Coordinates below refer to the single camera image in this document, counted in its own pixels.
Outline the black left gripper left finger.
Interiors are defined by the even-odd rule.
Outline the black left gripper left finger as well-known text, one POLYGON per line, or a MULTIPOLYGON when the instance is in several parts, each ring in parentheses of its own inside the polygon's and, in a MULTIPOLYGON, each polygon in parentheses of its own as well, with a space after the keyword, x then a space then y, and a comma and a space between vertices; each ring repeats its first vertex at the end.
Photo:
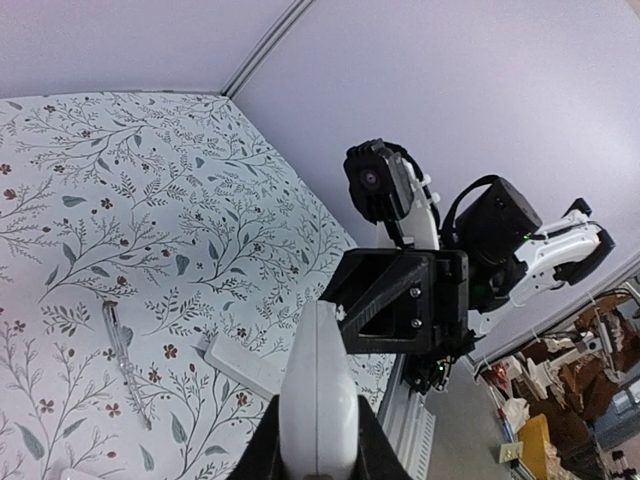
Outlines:
POLYGON ((262 419, 236 467, 232 480, 279 480, 285 478, 279 442, 279 399, 269 402, 262 419))

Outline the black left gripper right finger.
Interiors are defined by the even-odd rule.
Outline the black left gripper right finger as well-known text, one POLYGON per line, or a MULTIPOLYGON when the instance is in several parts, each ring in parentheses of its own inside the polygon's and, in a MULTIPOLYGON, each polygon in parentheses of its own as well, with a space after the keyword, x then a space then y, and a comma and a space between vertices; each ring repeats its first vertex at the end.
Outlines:
POLYGON ((358 398, 359 433, 355 478, 410 480, 365 397, 358 398))

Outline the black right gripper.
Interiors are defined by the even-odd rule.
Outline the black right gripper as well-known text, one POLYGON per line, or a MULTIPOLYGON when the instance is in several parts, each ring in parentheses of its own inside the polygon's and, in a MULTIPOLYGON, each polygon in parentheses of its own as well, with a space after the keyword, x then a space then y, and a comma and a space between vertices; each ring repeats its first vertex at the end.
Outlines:
POLYGON ((407 383, 420 394, 444 390, 474 347, 462 250, 349 250, 320 298, 343 310, 338 327, 349 354, 411 354, 407 383))

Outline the white remote control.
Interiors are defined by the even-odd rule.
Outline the white remote control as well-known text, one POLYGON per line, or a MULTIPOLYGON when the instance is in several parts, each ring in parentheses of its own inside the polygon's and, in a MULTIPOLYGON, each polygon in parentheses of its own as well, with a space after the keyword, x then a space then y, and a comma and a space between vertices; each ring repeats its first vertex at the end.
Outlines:
POLYGON ((279 450, 288 479, 347 479, 358 456, 358 394, 337 307, 307 303, 289 352, 278 407, 279 450))

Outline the clear plastic screwdriver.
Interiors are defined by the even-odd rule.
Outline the clear plastic screwdriver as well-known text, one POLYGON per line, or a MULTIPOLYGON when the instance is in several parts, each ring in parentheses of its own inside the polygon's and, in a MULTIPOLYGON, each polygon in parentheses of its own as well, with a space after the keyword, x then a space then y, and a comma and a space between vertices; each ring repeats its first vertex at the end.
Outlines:
POLYGON ((141 416, 145 428, 151 431, 152 421, 144 410, 141 391, 134 375, 133 363, 129 358, 127 330, 119 319, 117 306, 118 303, 113 300, 103 302, 102 313, 105 327, 135 410, 141 416))

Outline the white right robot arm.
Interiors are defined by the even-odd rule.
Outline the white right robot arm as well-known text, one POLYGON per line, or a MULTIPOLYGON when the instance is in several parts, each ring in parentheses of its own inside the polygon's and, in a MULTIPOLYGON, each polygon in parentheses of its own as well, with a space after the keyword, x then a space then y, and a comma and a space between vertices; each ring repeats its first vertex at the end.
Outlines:
POLYGON ((321 297, 344 310, 348 353, 402 355, 402 380, 419 393, 441 391, 453 364, 512 311, 579 283, 614 246, 577 199, 560 221, 525 237, 485 296, 479 267, 461 250, 357 248, 344 253, 321 297))

